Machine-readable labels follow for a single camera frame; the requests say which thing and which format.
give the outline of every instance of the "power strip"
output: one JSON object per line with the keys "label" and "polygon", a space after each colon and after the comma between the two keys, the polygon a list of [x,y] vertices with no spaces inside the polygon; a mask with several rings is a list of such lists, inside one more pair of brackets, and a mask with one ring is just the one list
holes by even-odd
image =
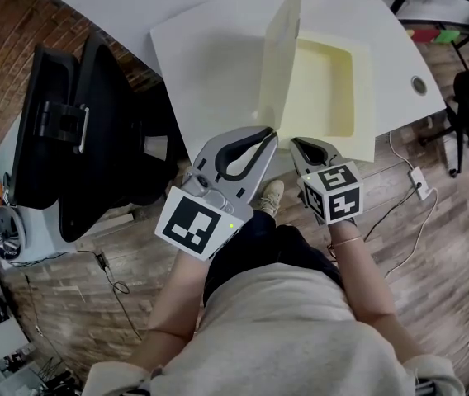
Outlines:
{"label": "power strip", "polygon": [[416,193],[421,200],[425,200],[429,195],[431,195],[431,188],[427,185],[424,174],[419,167],[415,167],[409,172],[409,178],[413,183],[413,186],[416,188]]}

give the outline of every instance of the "person's right arm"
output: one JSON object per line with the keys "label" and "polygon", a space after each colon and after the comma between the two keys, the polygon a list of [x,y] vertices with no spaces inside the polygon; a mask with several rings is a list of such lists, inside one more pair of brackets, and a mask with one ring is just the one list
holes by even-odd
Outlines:
{"label": "person's right arm", "polygon": [[405,330],[396,317],[396,306],[391,289],[372,259],[358,228],[348,221],[331,224],[329,231],[343,278],[348,303],[355,318],[375,328],[393,347],[403,363],[422,355],[418,343]]}

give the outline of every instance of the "bracelet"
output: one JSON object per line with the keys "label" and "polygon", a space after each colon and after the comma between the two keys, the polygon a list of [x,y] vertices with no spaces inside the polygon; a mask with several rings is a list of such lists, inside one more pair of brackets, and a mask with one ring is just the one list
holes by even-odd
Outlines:
{"label": "bracelet", "polygon": [[356,238],[352,238],[352,239],[347,239],[346,241],[342,241],[342,242],[339,242],[339,243],[336,243],[336,244],[333,244],[331,243],[330,245],[328,245],[328,251],[330,252],[330,255],[335,258],[335,252],[334,252],[334,249],[336,247],[340,247],[341,245],[344,245],[345,243],[349,243],[349,242],[352,242],[352,241],[357,241],[359,239],[362,239],[361,236],[357,236]]}

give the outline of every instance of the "brick wall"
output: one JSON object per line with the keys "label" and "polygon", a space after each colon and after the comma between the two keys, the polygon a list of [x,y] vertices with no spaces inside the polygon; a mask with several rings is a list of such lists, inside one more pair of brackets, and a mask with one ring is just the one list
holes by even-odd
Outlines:
{"label": "brick wall", "polygon": [[60,0],[0,0],[0,143],[23,105],[35,45],[79,57],[92,30],[105,37],[135,91],[159,82],[128,50]]}

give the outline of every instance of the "shoe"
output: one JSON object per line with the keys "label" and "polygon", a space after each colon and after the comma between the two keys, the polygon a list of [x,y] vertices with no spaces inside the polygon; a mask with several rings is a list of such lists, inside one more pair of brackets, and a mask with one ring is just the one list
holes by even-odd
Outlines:
{"label": "shoe", "polygon": [[282,196],[284,195],[284,182],[283,181],[272,181],[266,186],[260,199],[260,204],[257,210],[268,213],[273,218],[277,215],[279,202],[281,202]]}

